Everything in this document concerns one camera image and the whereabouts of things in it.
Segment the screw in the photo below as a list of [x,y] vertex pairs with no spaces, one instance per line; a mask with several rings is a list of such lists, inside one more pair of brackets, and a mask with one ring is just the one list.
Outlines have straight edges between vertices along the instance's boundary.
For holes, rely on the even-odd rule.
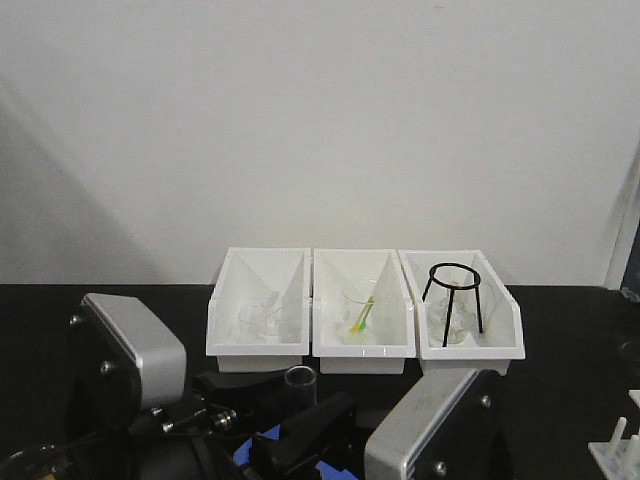
[[100,364],[100,375],[109,375],[115,368],[115,363],[105,360]]
[[447,464],[443,461],[436,462],[433,465],[433,471],[436,472],[436,475],[439,477],[444,477],[447,475]]
[[69,320],[70,327],[75,327],[77,325],[80,325],[81,323],[82,323],[82,317],[80,315],[73,315],[71,317],[71,320]]

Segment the white plastic bin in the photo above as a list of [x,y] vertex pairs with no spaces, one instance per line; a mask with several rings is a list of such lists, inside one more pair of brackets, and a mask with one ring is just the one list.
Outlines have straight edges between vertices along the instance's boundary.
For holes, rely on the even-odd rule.
[[266,372],[309,353],[310,248],[229,248],[209,301],[207,355],[221,372]]
[[313,272],[313,355],[320,371],[402,373],[416,349],[397,252],[314,249]]
[[[504,375],[512,359],[525,357],[520,308],[481,251],[400,250],[399,254],[416,305],[419,356],[423,371],[439,367],[475,367],[494,369]],[[461,302],[460,311],[471,312],[474,322],[461,331],[461,341],[450,342],[443,347],[442,332],[433,331],[432,325],[435,322],[431,318],[433,323],[430,325],[428,317],[430,309],[434,309],[438,315],[446,314],[442,302],[443,297],[446,297],[444,302],[447,302],[447,292],[443,287],[432,283],[424,302],[422,294],[431,267],[445,262],[467,265],[480,274],[480,311],[484,333],[479,333],[475,320],[474,291],[457,291],[454,298]],[[461,269],[442,268],[438,270],[437,276],[447,283],[468,285],[472,274]]]

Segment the black surface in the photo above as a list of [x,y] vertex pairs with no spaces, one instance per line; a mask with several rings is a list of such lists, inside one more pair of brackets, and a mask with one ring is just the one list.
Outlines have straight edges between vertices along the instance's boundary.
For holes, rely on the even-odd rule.
[[[215,369],[204,355],[212,286],[0,286],[0,457],[27,445],[63,442],[73,386],[66,338],[69,316],[88,292],[136,296],[189,352],[188,372]],[[522,310],[527,359],[505,378],[502,421],[516,478],[604,478],[587,450],[607,440],[617,418],[638,430],[627,391],[640,388],[640,305],[589,287],[510,288]],[[315,359],[308,363],[317,366]],[[344,390],[359,411],[384,411],[419,378],[415,360],[402,376],[320,375],[318,397]]]

